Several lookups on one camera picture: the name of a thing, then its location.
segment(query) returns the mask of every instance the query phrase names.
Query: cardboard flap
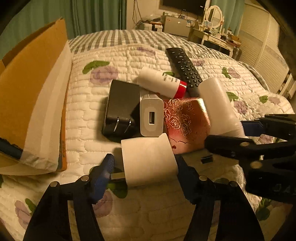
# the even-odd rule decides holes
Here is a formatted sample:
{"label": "cardboard flap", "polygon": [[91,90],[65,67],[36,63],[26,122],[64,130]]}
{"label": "cardboard flap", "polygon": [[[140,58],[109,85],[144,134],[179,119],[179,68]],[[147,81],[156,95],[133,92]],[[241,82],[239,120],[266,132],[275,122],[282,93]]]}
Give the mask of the cardboard flap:
{"label": "cardboard flap", "polygon": [[64,19],[39,29],[0,63],[0,138],[24,148],[42,86],[67,42]]}

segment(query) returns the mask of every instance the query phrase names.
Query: louvered closet door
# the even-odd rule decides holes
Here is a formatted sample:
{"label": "louvered closet door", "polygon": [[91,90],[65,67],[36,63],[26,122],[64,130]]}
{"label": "louvered closet door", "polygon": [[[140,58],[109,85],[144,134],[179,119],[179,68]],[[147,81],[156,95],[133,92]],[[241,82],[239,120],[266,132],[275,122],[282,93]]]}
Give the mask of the louvered closet door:
{"label": "louvered closet door", "polygon": [[279,25],[270,16],[270,27],[261,58],[255,69],[263,76],[271,92],[276,93],[283,83],[289,69],[278,49]]}
{"label": "louvered closet door", "polygon": [[242,41],[240,61],[253,66],[276,93],[288,68],[277,47],[279,25],[265,10],[245,4],[239,38]]}

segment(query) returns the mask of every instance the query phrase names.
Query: white power adapter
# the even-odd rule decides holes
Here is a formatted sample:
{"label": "white power adapter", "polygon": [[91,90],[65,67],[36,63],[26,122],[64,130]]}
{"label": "white power adapter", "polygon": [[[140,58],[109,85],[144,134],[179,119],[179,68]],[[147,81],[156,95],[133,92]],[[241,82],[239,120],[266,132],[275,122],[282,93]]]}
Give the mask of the white power adapter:
{"label": "white power adapter", "polygon": [[164,103],[155,94],[144,95],[140,102],[140,131],[145,137],[159,137],[163,133]]}

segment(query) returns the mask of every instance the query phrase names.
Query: cardboard box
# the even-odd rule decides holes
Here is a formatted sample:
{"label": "cardboard box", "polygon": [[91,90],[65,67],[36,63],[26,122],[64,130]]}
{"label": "cardboard box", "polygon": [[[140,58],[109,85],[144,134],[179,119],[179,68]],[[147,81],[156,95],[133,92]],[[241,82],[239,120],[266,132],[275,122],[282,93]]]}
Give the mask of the cardboard box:
{"label": "cardboard box", "polygon": [[65,170],[66,91],[72,66],[64,19],[0,61],[0,174]]}

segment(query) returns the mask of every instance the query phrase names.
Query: quilted bedspread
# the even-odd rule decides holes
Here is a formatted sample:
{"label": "quilted bedspread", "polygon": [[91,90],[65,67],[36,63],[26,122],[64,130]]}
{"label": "quilted bedspread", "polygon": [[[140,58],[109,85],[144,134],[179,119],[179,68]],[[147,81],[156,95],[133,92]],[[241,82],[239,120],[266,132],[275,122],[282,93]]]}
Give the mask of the quilted bedspread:
{"label": "quilted bedspread", "polygon": [[[111,36],[118,36],[118,33],[122,32],[112,32]],[[151,37],[147,31],[141,34],[143,38],[145,35],[146,38]],[[82,175],[87,175],[92,167],[99,165],[107,153],[115,156],[115,166],[123,170],[120,144],[107,140],[101,134],[111,80],[135,83],[144,66],[176,72],[163,49],[144,41],[113,43],[112,46],[100,46],[99,42],[97,47],[94,41],[91,38],[85,40],[86,46],[91,46],[90,49],[77,51],[73,56],[66,113],[67,170],[30,177],[3,175],[0,179],[0,218],[16,241],[23,239],[31,215],[50,182],[56,180],[64,184],[76,181]],[[240,120],[263,117],[266,113],[293,113],[284,97],[268,92],[243,64],[224,55],[220,58],[220,53],[214,53],[215,56],[208,54],[204,46],[190,44],[189,48],[182,45],[182,41],[172,37],[173,46],[185,49],[202,79],[217,77],[221,80]],[[97,67],[83,71],[92,61],[99,61]],[[261,136],[255,141],[260,144],[274,140]],[[206,150],[200,150],[183,156],[200,175],[219,182],[234,180],[244,190],[244,175],[236,160],[214,156],[212,163],[202,164],[200,158],[206,155]],[[266,240],[270,240],[291,207],[245,194],[254,211],[257,210]],[[193,211],[194,206],[184,198],[177,178],[132,189],[120,183],[108,185],[103,199],[94,205],[102,234],[105,240],[112,241],[181,241]],[[217,203],[209,240],[215,240],[218,214]],[[71,203],[69,217],[73,240],[79,240]]]}

